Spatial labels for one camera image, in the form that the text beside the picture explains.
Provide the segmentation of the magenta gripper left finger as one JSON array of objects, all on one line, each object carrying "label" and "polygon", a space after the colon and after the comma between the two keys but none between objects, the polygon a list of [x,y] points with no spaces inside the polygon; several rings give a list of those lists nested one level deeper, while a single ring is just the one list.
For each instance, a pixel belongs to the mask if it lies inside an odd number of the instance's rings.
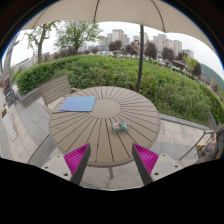
[{"label": "magenta gripper left finger", "polygon": [[86,144],[64,156],[55,155],[42,169],[79,185],[90,155],[90,144]]}]

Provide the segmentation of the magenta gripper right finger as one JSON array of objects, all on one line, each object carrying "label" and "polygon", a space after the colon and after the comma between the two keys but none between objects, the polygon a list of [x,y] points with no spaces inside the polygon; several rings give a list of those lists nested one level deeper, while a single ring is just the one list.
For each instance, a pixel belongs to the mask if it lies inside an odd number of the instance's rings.
[{"label": "magenta gripper right finger", "polygon": [[167,154],[158,155],[135,143],[132,144],[132,155],[144,185],[182,169],[182,166]]}]

